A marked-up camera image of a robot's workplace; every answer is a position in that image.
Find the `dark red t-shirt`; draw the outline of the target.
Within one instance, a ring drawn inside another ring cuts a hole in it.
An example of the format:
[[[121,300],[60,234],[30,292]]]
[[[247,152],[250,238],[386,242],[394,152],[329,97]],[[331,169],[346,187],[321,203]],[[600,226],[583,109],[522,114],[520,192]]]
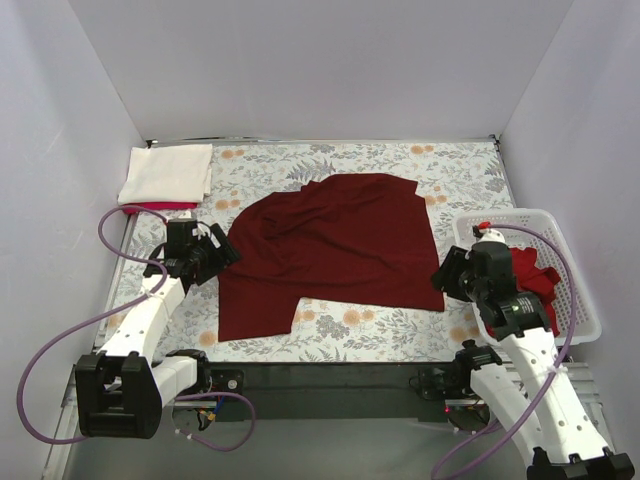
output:
[[[441,312],[427,206],[414,180],[336,174],[246,207],[219,276],[221,342],[288,334],[302,298]]]

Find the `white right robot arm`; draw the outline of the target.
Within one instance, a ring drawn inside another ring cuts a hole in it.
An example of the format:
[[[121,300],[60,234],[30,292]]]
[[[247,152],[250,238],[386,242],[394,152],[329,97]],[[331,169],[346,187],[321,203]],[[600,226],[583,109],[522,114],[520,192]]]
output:
[[[452,383],[460,395],[489,406],[526,462],[527,478],[634,477],[629,456],[610,448],[584,410],[559,363],[549,317],[535,294],[519,289],[505,243],[452,247],[432,283],[475,305],[520,377],[518,388],[491,347],[467,341],[456,354]]]

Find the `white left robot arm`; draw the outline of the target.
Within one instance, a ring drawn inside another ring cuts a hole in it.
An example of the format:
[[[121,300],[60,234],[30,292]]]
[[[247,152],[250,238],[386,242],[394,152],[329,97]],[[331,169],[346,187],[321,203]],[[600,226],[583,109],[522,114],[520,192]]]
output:
[[[145,259],[140,303],[129,308],[116,332],[75,367],[79,427],[86,437],[149,439],[163,408],[180,394],[205,398],[213,386],[204,352],[153,357],[165,327],[200,286],[239,261],[240,253],[218,224],[189,218],[166,224],[166,240]]]

